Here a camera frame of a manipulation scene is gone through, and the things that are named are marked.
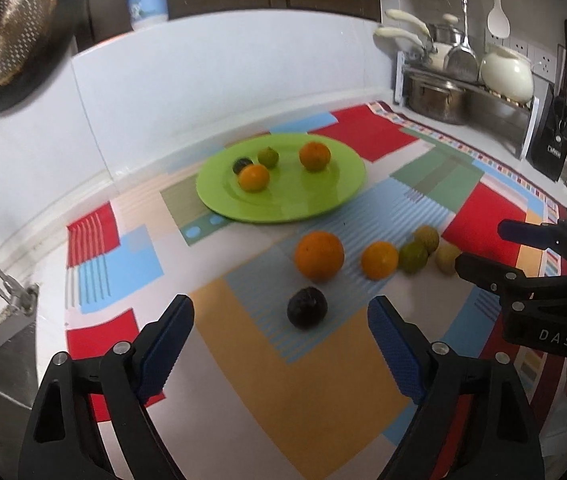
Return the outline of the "orange mandarin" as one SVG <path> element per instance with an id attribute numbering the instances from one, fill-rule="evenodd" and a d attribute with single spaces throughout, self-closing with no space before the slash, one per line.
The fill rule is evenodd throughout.
<path id="1" fill-rule="evenodd" d="M 398 267 L 398 251 L 384 240 L 373 242 L 361 254 L 361 270 L 366 278 L 381 281 L 392 275 Z"/>

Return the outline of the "steel pot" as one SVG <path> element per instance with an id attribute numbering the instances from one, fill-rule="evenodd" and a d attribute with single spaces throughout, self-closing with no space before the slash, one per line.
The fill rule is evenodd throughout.
<path id="1" fill-rule="evenodd" d="M 468 122 L 469 96 L 465 88 L 422 74 L 409 74 L 407 80 L 407 105 L 411 110 L 445 124 Z"/>

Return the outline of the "orange tangerine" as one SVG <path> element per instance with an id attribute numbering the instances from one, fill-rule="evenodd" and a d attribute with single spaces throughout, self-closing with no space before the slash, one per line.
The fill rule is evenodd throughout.
<path id="1" fill-rule="evenodd" d="M 307 171 L 323 171 L 331 162 L 331 151 L 321 142 L 307 142 L 299 150 L 299 159 Z"/>

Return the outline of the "metal skimmer ladle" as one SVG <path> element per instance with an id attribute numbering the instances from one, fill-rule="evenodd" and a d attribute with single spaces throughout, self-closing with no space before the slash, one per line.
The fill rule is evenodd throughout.
<path id="1" fill-rule="evenodd" d="M 474 84 L 479 76 L 479 61 L 468 36 L 468 0 L 460 0 L 462 37 L 444 58 L 444 70 L 454 79 Z"/>

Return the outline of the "steel sink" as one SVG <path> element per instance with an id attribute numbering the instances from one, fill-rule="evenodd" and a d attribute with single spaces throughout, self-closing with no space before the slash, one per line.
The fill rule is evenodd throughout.
<path id="1" fill-rule="evenodd" d="M 37 389 L 33 315 L 0 322 L 0 471 L 17 468 L 21 442 Z"/>

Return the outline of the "pale yellow fruit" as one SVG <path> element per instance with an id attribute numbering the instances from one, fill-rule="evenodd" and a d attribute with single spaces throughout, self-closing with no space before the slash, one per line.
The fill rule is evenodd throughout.
<path id="1" fill-rule="evenodd" d="M 435 253 L 435 264 L 443 274 L 454 275 L 455 262 L 461 254 L 462 251 L 457 246 L 442 242 Z"/>

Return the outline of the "chrome faucet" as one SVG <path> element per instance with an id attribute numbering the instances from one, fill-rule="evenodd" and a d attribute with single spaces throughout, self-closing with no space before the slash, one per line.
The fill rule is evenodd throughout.
<path id="1" fill-rule="evenodd" d="M 15 315 L 34 314 L 39 293 L 40 286 L 24 286 L 0 267 L 0 299 L 4 302 L 0 308 L 0 324 Z"/>

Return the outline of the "yellow-green fruit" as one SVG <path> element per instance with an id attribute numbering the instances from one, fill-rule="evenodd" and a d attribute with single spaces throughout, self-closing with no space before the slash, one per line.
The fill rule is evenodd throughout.
<path id="1" fill-rule="evenodd" d="M 419 243 L 425 246 L 425 249 L 427 249 L 429 255 L 432 255 L 433 252 L 436 252 L 436 249 L 440 245 L 439 232 L 437 232 L 437 229 L 433 228 L 433 226 L 428 226 L 428 224 L 419 226 L 419 228 L 417 228 L 415 232 L 413 232 L 413 238 L 415 240 L 418 240 Z"/>

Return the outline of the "dark plum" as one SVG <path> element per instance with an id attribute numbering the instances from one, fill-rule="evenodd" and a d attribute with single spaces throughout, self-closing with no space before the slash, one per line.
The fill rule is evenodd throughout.
<path id="1" fill-rule="evenodd" d="M 249 157 L 240 157 L 233 163 L 233 173 L 239 176 L 244 168 L 253 165 L 252 159 Z"/>
<path id="2" fill-rule="evenodd" d="M 300 330 L 317 326 L 328 312 L 328 301 L 316 287 L 306 287 L 296 292 L 289 300 L 287 316 L 289 322 Z"/>

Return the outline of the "large orange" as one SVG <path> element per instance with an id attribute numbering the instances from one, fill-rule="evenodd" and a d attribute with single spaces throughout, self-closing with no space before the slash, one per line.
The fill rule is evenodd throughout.
<path id="1" fill-rule="evenodd" d="M 344 248 L 338 236 L 325 231 L 304 235 L 294 251 L 297 270 L 313 283 L 328 282 L 341 270 Z"/>

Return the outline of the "colourful patchwork tablecloth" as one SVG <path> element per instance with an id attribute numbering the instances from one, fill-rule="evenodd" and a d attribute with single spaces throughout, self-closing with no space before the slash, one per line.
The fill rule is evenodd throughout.
<path id="1" fill-rule="evenodd" d="M 166 447 L 190 479 L 372 479 L 415 413 L 399 392 L 367 325 L 368 301 L 389 298 L 406 321 L 463 356 L 507 354 L 541 422 L 541 448 L 567 440 L 563 362 L 501 339 L 497 298 L 443 274 L 372 281 L 361 254 L 373 242 L 402 246 L 419 226 L 444 243 L 556 275 L 561 259 L 500 240 L 501 220 L 563 218 L 565 192 L 530 166 L 498 157 L 479 133 L 419 125 L 383 104 L 338 110 L 297 131 L 340 141 L 364 160 L 366 184 L 330 214 L 275 226 L 213 214 L 196 191 L 198 169 L 138 185 L 70 229 L 68 350 L 75 358 L 132 340 L 179 294 L 195 325 L 162 389 L 148 402 Z M 294 265 L 300 239 L 338 236 L 344 263 L 313 283 Z M 309 330 L 287 316 L 306 287 L 328 301 Z"/>

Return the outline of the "small orange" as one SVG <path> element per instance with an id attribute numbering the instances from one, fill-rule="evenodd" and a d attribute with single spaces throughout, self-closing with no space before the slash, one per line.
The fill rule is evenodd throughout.
<path id="1" fill-rule="evenodd" d="M 237 180 L 244 192 L 259 193 L 270 184 L 270 172 L 261 164 L 252 164 L 239 172 Z"/>

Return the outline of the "green lime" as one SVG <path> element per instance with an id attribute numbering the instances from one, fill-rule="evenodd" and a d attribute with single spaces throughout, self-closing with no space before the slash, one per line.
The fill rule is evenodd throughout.
<path id="1" fill-rule="evenodd" d="M 407 274 L 415 274 L 420 272 L 428 263 L 429 253 L 427 247 L 413 240 L 406 243 L 399 250 L 398 265 L 401 270 Z"/>

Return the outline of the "green plate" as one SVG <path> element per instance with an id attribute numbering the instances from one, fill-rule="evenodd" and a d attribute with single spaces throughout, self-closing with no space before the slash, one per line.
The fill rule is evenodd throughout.
<path id="1" fill-rule="evenodd" d="M 327 167 L 304 168 L 299 151 L 319 142 L 331 151 Z M 233 172 L 242 157 L 258 160 L 259 151 L 272 148 L 279 155 L 264 190 L 241 188 Z M 346 144 L 317 134 L 279 133 L 241 141 L 211 156 L 201 167 L 196 190 L 201 202 L 215 214 L 246 223 L 285 223 L 326 214 L 353 198 L 366 180 L 364 160 Z"/>

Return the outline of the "green citrus fruit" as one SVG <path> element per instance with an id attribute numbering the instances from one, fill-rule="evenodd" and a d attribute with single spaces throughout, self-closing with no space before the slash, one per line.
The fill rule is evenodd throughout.
<path id="1" fill-rule="evenodd" d="M 273 169 L 278 165 L 279 153 L 270 146 L 267 148 L 262 148 L 258 153 L 258 162 L 267 169 Z"/>

